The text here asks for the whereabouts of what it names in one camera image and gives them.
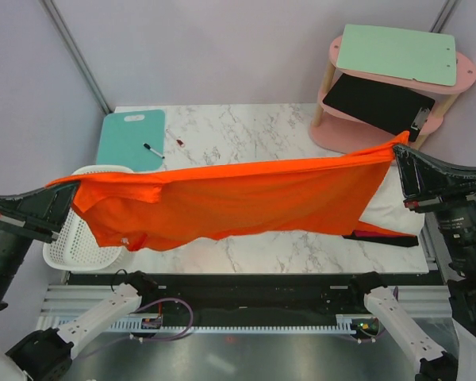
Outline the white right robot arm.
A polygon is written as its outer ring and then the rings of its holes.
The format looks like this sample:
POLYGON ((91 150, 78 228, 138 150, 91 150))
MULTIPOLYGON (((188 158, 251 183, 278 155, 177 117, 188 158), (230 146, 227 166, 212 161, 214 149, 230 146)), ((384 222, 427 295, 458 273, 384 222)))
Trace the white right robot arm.
POLYGON ((394 145, 393 152, 405 207, 435 215, 450 267, 461 277, 447 282, 459 354, 431 339, 376 272, 351 279, 348 305, 379 320, 412 363, 417 380, 476 380, 476 167, 443 162, 403 144, 394 145))

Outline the orange t shirt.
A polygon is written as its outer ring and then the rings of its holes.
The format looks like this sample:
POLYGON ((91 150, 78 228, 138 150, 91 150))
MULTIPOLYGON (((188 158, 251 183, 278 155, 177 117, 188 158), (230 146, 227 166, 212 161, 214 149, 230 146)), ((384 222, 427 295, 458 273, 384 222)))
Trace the orange t shirt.
POLYGON ((345 236, 408 137, 341 157, 77 175, 72 207, 98 245, 131 252, 270 231, 345 236))

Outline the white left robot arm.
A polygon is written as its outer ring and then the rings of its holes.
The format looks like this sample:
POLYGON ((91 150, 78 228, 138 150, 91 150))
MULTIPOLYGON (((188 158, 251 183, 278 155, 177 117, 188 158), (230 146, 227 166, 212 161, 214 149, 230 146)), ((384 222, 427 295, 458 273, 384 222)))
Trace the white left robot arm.
MULTIPOLYGON (((55 241, 69 214, 78 182, 0 195, 0 310, 4 296, 34 241, 55 241)), ((136 310, 149 312, 158 293, 136 271, 113 294, 57 328, 37 330, 9 351, 0 352, 0 380, 59 380, 79 353, 114 322, 136 310)))

